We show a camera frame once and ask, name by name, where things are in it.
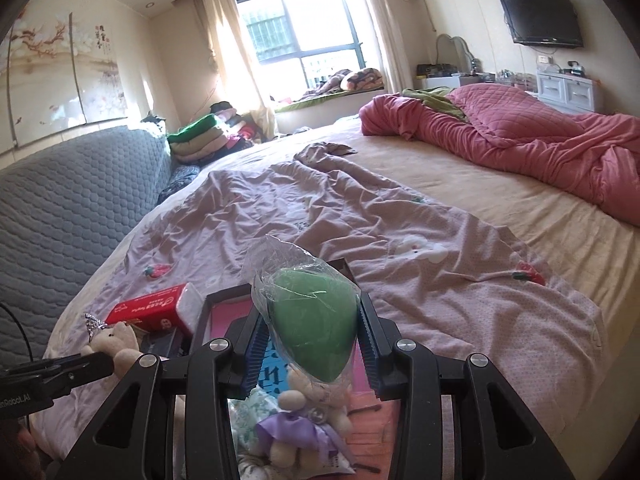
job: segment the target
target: red tissue package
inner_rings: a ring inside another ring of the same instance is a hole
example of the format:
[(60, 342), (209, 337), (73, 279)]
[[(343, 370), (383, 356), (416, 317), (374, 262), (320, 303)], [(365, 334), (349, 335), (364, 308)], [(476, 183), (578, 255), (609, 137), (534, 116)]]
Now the red tissue package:
[(105, 322), (109, 325), (128, 321), (147, 332), (177, 326), (190, 337), (196, 330), (204, 298), (191, 283), (172, 286), (159, 292), (118, 303)]

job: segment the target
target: metal bolt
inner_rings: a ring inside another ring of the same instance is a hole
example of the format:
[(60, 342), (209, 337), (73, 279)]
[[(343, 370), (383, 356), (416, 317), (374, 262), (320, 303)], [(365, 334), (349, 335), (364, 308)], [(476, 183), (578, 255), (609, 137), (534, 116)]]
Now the metal bolt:
[(410, 339), (401, 339), (396, 343), (396, 346), (405, 352), (410, 352), (411, 350), (415, 350), (415, 341), (411, 341)]
[(214, 339), (211, 343), (209, 343), (209, 348), (211, 348), (214, 352), (222, 352), (226, 350), (229, 346), (229, 341), (226, 339)]
[(140, 358), (140, 361), (138, 361), (138, 363), (143, 368), (149, 368), (150, 366), (156, 364), (156, 361), (158, 361), (158, 358), (155, 355), (146, 354)]
[(489, 364), (489, 359), (483, 354), (473, 354), (469, 360), (471, 361), (471, 364), (479, 368), (484, 368)]

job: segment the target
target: cabinet drawer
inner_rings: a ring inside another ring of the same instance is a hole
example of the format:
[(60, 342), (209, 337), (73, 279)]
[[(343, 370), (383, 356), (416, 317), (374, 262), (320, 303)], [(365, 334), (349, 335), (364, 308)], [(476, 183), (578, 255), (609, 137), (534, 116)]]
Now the cabinet drawer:
[(593, 112), (593, 86), (587, 83), (581, 83), (580, 81), (567, 81), (566, 82), (566, 102)]
[(564, 80), (549, 75), (540, 76), (538, 94), (545, 99), (564, 102)]

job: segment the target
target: television screen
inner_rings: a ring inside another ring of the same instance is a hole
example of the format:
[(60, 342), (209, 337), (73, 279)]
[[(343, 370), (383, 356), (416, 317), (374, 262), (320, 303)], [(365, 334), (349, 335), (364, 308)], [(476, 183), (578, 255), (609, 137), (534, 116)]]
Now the television screen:
[(570, 0), (501, 0), (513, 43), (584, 46)]

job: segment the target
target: window frame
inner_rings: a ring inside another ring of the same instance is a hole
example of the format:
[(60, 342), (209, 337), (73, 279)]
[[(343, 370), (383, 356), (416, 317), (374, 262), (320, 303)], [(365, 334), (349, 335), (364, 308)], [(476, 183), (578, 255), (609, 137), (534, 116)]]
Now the window frame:
[[(251, 0), (236, 0), (236, 4), (243, 4)], [(277, 63), (280, 61), (286, 61), (289, 59), (298, 59), (300, 61), (300, 68), (302, 69), (302, 73), (305, 77), (305, 84), (307, 88), (311, 88), (309, 86), (309, 78), (306, 74), (305, 64), (302, 61), (305, 57), (318, 56), (321, 54), (331, 54), (332, 52), (342, 52), (344, 50), (354, 50), (356, 53), (356, 57), (358, 58), (358, 65), (360, 66), (360, 70), (366, 67), (366, 63), (364, 61), (364, 56), (362, 54), (362, 43), (358, 39), (358, 33), (356, 31), (356, 27), (353, 24), (353, 18), (351, 16), (351, 12), (349, 10), (349, 6), (347, 5), (347, 0), (342, 1), (342, 8), (344, 9), (344, 13), (347, 17), (347, 22), (349, 24), (349, 30), (351, 31), (351, 37), (353, 39), (353, 43), (347, 43), (336, 46), (326, 46), (324, 48), (315, 48), (313, 50), (301, 50), (300, 42), (298, 41), (298, 37), (296, 35), (296, 31), (293, 27), (293, 22), (291, 20), (291, 15), (289, 13), (289, 9), (287, 9), (287, 3), (285, 0), (280, 0), (282, 2), (282, 8), (284, 9), (284, 16), (287, 22), (287, 26), (289, 27), (289, 31), (291, 33), (291, 37), (294, 41), (294, 46), (296, 50), (294, 52), (290, 52), (288, 54), (281, 54), (280, 56), (270, 57), (269, 59), (264, 59), (259, 61), (261, 65), (268, 65), (271, 63)]]

